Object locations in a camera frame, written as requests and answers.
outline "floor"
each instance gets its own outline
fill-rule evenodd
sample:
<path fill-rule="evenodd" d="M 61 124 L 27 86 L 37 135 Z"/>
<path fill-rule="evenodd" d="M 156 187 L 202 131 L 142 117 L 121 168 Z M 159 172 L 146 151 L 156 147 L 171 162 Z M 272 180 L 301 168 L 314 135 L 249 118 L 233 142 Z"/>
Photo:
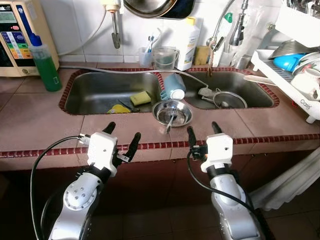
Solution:
<path fill-rule="evenodd" d="M 29 190 L 7 188 L 0 200 L 0 239 L 34 238 Z M 276 240 L 318 240 L 320 180 L 280 209 L 263 212 Z M 92 218 L 90 240 L 222 240 L 211 205 L 193 205 Z"/>
<path fill-rule="evenodd" d="M 278 210 L 263 212 L 277 240 L 318 240 L 320 180 Z M 222 240 L 211 205 L 96 216 L 92 240 Z"/>

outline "green bottle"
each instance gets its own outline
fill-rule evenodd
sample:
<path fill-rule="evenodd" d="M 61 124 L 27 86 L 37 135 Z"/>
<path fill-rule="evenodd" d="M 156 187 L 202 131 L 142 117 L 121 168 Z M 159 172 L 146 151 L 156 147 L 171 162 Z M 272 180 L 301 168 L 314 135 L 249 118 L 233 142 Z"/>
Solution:
<path fill-rule="evenodd" d="M 60 90 L 62 84 L 48 46 L 42 44 L 40 36 L 34 33 L 31 34 L 30 41 L 32 46 L 29 46 L 29 50 L 32 53 L 33 61 L 38 69 L 45 89 L 49 92 Z"/>

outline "light blue mug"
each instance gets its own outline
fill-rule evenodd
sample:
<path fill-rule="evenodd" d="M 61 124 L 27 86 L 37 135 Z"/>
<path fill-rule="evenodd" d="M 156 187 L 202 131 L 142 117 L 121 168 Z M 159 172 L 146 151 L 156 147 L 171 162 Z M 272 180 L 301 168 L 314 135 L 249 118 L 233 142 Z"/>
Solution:
<path fill-rule="evenodd" d="M 161 100 L 182 100 L 185 97 L 186 86 L 182 77 L 176 73 L 164 79 L 164 90 L 160 93 Z"/>

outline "kitchen sink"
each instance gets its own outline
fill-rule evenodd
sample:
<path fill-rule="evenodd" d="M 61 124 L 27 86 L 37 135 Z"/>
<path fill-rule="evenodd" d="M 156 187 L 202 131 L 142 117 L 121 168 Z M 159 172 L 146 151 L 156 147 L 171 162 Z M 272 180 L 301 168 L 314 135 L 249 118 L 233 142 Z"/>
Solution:
<path fill-rule="evenodd" d="M 272 98 L 255 82 L 244 80 L 244 74 L 232 71 L 214 71 L 212 76 L 207 72 L 188 72 L 209 85 L 209 89 L 215 91 L 233 92 L 241 96 L 247 103 L 248 108 L 268 108 L 274 105 Z M 184 99 L 199 109 L 216 109 L 217 107 L 208 101 L 202 100 L 198 91 L 205 86 L 191 77 L 182 75 L 186 87 Z"/>
<path fill-rule="evenodd" d="M 130 96 L 146 91 L 151 102 L 139 105 L 140 112 L 151 112 L 159 102 L 161 88 L 152 73 L 88 72 L 74 79 L 65 102 L 65 111 L 73 115 L 106 114 L 122 101 L 133 107 Z"/>

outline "stainless steel sink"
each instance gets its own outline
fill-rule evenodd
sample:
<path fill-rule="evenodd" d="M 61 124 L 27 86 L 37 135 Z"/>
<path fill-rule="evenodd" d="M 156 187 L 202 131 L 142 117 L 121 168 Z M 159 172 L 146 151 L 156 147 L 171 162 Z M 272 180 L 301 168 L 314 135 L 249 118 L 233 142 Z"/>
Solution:
<path fill-rule="evenodd" d="M 219 88 L 221 91 L 229 91 L 241 96 L 247 103 L 248 108 L 272 107 L 272 98 L 255 82 L 244 80 L 244 74 L 232 71 L 215 71 L 212 76 L 206 72 L 188 72 L 209 85 L 211 90 Z M 185 100 L 199 109 L 216 109 L 213 103 L 201 99 L 199 89 L 205 87 L 196 80 L 182 75 L 186 86 Z"/>
<path fill-rule="evenodd" d="M 114 105 L 132 107 L 130 96 L 147 91 L 151 102 L 139 105 L 140 112 L 151 112 L 160 101 L 158 77 L 152 73 L 88 72 L 74 79 L 65 103 L 65 110 L 73 115 L 106 114 Z"/>

